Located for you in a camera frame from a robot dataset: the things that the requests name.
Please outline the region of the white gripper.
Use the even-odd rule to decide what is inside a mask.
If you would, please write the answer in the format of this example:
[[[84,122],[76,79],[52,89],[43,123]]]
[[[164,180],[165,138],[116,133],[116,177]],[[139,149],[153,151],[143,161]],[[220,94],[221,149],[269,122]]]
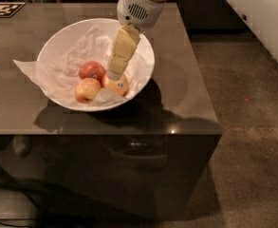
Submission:
[[[154,26],[164,5],[165,0],[119,0],[118,19],[124,26],[117,30],[113,41],[106,72],[110,80],[120,79],[137,49],[139,33]]]

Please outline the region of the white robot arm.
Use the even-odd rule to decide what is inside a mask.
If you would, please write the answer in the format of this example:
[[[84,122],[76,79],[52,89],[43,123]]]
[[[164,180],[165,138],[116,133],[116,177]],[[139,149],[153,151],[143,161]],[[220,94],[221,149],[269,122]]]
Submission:
[[[113,40],[106,76],[120,79],[132,59],[142,33],[157,22],[167,0],[119,0],[117,14],[120,27]]]

